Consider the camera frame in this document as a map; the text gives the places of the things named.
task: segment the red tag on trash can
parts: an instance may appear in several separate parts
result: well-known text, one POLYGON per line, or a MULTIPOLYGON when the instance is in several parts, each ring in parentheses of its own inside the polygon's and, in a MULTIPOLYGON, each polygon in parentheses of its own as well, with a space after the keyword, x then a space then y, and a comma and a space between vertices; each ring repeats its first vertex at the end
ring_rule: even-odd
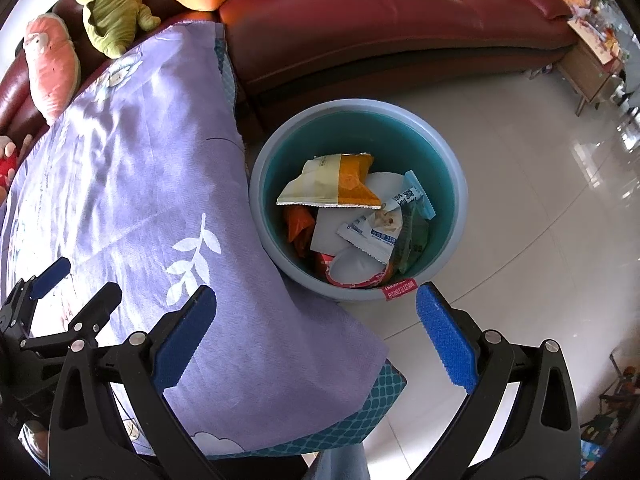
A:
POLYGON ((415 283, 413 278, 409 278, 407 280, 402 280, 401 282, 392 283, 391 285, 382 287, 382 292, 385 293, 385 298, 389 301, 399 298, 416 288, 418 288, 418 284, 415 283))

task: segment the trash can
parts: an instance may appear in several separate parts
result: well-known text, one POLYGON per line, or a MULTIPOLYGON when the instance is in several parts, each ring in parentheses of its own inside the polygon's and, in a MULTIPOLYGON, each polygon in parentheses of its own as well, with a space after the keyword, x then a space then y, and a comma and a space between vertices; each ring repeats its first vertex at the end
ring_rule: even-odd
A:
POLYGON ((468 193, 462 168, 444 139, 420 117, 389 103, 343 99, 290 118, 267 140, 251 177, 249 201, 262 246, 274 263, 306 288, 334 300, 390 299, 433 278, 456 249, 466 221, 468 193), (369 172, 414 170, 436 211, 420 259, 391 284, 341 288, 320 280, 287 242, 276 199, 304 163, 332 153, 371 153, 369 172))

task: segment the blue gripper pad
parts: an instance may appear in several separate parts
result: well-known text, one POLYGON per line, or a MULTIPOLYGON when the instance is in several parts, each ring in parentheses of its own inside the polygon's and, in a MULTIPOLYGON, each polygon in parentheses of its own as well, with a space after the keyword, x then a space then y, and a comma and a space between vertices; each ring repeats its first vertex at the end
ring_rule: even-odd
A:
POLYGON ((436 347, 451 382, 468 394, 478 384, 476 356, 456 322, 429 285, 422 285, 415 298, 420 321, 436 347))
POLYGON ((156 352, 152 381, 159 393, 172 388, 216 317, 216 295, 208 286, 200 286, 195 301, 183 315, 164 344, 156 352))
POLYGON ((41 300, 51 292, 51 289, 65 279, 71 272, 71 262, 66 258, 58 258, 31 283, 30 298, 41 300))

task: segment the sofa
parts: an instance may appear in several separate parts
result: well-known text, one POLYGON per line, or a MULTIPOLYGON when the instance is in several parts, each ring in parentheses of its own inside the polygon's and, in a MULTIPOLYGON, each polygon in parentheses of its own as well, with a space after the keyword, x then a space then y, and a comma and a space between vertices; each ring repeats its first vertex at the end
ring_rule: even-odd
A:
MULTIPOLYGON (((225 23, 246 142, 319 102, 538 68, 577 41, 562 0, 227 0, 217 12, 196 13, 175 0, 144 2, 161 27, 184 18, 225 23)), ((74 0, 52 11, 67 24, 86 86, 111 60, 89 43, 74 0)), ((46 129, 20 48, 0 82, 0 134, 21 145, 46 129)))

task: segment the metal screw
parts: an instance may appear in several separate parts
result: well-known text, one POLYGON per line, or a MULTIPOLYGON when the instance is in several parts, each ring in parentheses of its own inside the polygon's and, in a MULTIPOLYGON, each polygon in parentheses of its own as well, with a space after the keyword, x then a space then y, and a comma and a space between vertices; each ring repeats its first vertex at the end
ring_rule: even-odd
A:
POLYGON ((146 335, 144 332, 134 332, 129 336, 129 343, 131 343, 133 346, 138 346, 142 345, 142 343, 145 342, 145 339, 146 335))
POLYGON ((545 347, 550 352, 556 353, 560 349, 560 345, 556 343, 553 339, 547 339, 545 341, 545 347))
POLYGON ((71 351, 72 352, 79 352, 84 348, 84 340, 83 339, 76 339, 75 341, 73 341, 71 343, 71 351))
POLYGON ((502 341, 502 337, 495 330, 487 330, 484 334, 484 338, 488 343, 493 345, 497 345, 500 341, 502 341))

